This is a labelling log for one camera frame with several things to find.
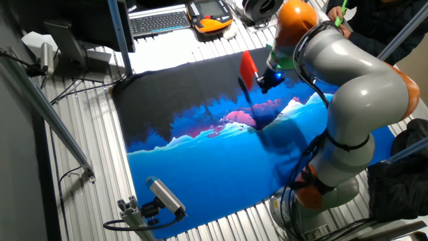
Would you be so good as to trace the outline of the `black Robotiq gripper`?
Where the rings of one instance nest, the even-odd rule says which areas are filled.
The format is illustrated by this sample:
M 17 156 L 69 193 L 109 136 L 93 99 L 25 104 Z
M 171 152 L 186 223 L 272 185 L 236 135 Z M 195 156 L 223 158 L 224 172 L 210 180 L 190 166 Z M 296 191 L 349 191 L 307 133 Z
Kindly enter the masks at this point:
M 264 74 L 257 78 L 257 84 L 262 87 L 261 92 L 267 94 L 269 88 L 276 87 L 281 84 L 285 78 L 281 72 L 276 72 L 272 69 L 266 69 Z

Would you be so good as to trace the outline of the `person right hand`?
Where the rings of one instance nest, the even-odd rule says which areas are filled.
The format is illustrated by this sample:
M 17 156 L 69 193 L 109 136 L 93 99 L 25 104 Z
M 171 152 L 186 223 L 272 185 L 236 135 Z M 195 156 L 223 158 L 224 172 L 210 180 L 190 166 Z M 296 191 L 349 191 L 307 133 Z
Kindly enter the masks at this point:
M 328 17 L 331 21 L 335 22 L 337 19 L 343 20 L 344 19 L 344 13 L 345 11 L 342 9 L 341 6 L 333 7 L 328 12 Z

